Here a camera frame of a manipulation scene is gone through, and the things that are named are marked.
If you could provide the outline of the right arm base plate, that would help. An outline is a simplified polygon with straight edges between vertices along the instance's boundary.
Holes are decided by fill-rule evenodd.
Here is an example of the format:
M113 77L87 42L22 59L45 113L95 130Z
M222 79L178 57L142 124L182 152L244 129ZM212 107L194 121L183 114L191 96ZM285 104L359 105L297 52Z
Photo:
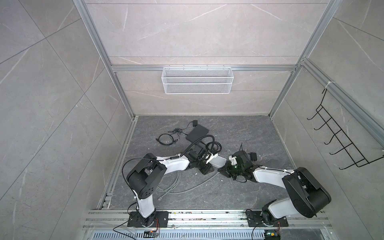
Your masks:
M246 218L249 227L288 227L286 217L277 219L273 217L268 211L252 211L245 210Z

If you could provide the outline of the white rectangular box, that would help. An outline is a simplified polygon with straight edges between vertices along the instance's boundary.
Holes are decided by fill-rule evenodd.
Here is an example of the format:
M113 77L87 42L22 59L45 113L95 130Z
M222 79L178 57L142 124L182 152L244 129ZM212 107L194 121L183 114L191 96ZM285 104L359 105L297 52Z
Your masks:
M220 157L219 155L213 159L210 164L213 165L215 168L222 168L227 162L226 158Z

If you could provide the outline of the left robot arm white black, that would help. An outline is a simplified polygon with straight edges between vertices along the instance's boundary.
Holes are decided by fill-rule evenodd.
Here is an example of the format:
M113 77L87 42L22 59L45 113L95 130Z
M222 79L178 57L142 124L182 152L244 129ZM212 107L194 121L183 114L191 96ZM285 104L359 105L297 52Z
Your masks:
M211 161L218 156L222 145L212 135L206 135L192 142L182 153L170 157L157 157L146 154L124 177L133 192L137 213L134 220L144 227L151 226L156 220L156 208L153 192L164 175L197 168L203 175L214 171Z

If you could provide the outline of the dark grey network switch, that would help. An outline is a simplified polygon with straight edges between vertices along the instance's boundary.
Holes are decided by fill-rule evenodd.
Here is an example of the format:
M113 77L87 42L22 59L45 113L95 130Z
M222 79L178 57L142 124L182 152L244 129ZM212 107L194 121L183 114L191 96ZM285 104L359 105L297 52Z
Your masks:
M209 130L207 128L201 125L197 125L189 134L187 134L186 140L191 143L194 143L199 138L207 135L208 133L209 133Z

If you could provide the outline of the black power adapter with cord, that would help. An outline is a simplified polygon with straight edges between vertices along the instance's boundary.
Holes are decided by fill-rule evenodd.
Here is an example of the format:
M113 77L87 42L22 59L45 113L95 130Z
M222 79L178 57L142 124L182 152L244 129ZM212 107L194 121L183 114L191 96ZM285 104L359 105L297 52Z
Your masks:
M184 132L185 130L187 130L190 126L196 127L197 125L198 125L198 120L192 120L187 124L186 127L175 128L171 131L168 131L168 134L170 134L170 135L186 135L186 133Z

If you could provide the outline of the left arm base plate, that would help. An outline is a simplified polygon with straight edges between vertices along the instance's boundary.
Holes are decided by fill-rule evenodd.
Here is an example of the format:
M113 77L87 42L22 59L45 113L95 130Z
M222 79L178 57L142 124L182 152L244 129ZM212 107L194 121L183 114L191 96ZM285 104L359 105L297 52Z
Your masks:
M169 212L154 211L149 217L144 218L138 211L132 212L132 215L127 223L128 227L145 228L145 227L160 227L168 226Z

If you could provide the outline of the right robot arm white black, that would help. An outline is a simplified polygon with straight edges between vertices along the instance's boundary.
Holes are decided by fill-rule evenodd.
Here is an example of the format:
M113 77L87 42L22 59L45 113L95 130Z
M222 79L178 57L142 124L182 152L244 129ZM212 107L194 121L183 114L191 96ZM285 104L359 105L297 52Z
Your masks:
M218 172L233 180L242 176L246 182L270 184L287 191L288 198L273 200L263 206L260 216L253 217L257 223L272 226L284 217L297 214L312 218L332 201L331 195L306 168L273 169L255 165L256 159L256 153L248 154L240 148Z

